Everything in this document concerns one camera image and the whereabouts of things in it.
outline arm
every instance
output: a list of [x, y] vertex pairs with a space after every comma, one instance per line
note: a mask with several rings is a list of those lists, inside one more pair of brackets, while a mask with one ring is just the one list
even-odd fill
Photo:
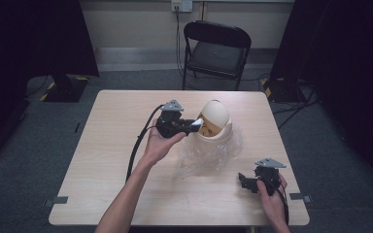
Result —
[[108, 210], [102, 216], [95, 232], [128, 232], [142, 188], [151, 168], [161, 160], [176, 143], [180, 142], [185, 133], [179, 133], [170, 139], [163, 138], [156, 128], [152, 128], [144, 155], [114, 199]]
[[[284, 177], [280, 175], [282, 185], [279, 187], [281, 193], [284, 193], [284, 189], [287, 187], [287, 182]], [[275, 191], [272, 196], [268, 195], [265, 184], [262, 181], [257, 181], [262, 209], [265, 212], [266, 217], [277, 233], [288, 233], [289, 228], [286, 224], [286, 217], [284, 213], [284, 203], [281, 200], [280, 194]]]

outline table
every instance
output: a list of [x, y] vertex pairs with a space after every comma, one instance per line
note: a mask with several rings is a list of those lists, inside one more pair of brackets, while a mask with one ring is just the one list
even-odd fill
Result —
[[[102, 90], [99, 92], [50, 215], [54, 225], [95, 225], [123, 187], [129, 156], [152, 111], [176, 99], [183, 118], [195, 118], [204, 105], [217, 99], [241, 128], [243, 149], [223, 169], [199, 176], [178, 177], [182, 142], [156, 164], [148, 177], [132, 225], [260, 226], [268, 221], [258, 194], [241, 187], [238, 172], [253, 177], [254, 162], [266, 157], [287, 165], [280, 172], [289, 193], [299, 188], [280, 133], [262, 92]], [[141, 143], [134, 167], [142, 156]], [[309, 216], [303, 200], [290, 200], [289, 224], [306, 225]]]

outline wall socket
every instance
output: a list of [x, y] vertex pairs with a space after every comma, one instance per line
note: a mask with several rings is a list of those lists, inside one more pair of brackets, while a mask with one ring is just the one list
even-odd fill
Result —
[[176, 12], [176, 7], [180, 13], [192, 12], [192, 0], [171, 0], [171, 11]]

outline chair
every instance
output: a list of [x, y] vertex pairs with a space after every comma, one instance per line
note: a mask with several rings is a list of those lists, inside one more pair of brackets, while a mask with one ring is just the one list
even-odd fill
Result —
[[[237, 80], [238, 90], [244, 66], [251, 48], [251, 37], [241, 28], [209, 21], [192, 21], [184, 28], [186, 54], [183, 90], [187, 70]], [[190, 42], [197, 44], [192, 50]]]

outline plastic bag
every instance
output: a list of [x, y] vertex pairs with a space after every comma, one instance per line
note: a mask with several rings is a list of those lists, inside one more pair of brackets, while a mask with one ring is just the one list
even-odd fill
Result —
[[232, 125], [230, 137], [220, 143], [205, 142], [196, 134], [191, 133], [181, 141], [178, 163], [178, 175], [181, 177], [198, 174], [202, 169], [220, 170], [242, 149], [241, 129], [237, 124]]

